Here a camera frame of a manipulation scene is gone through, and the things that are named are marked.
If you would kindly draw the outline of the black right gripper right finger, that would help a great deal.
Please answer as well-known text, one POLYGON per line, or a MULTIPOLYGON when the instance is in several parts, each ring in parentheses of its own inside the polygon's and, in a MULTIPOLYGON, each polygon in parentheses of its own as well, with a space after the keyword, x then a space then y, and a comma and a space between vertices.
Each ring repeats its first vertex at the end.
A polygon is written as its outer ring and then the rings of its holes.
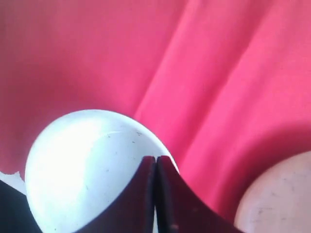
POLYGON ((156 161, 155 209, 160 233, 240 232, 195 195, 168 156, 156 161))

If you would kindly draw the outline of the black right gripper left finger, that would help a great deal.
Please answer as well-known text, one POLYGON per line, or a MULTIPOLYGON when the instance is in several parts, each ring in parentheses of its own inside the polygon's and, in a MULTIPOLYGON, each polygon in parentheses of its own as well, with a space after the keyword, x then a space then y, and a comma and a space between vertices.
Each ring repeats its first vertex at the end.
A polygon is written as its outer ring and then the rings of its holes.
POLYGON ((156 160, 145 156, 120 195, 79 233, 151 233, 156 160))

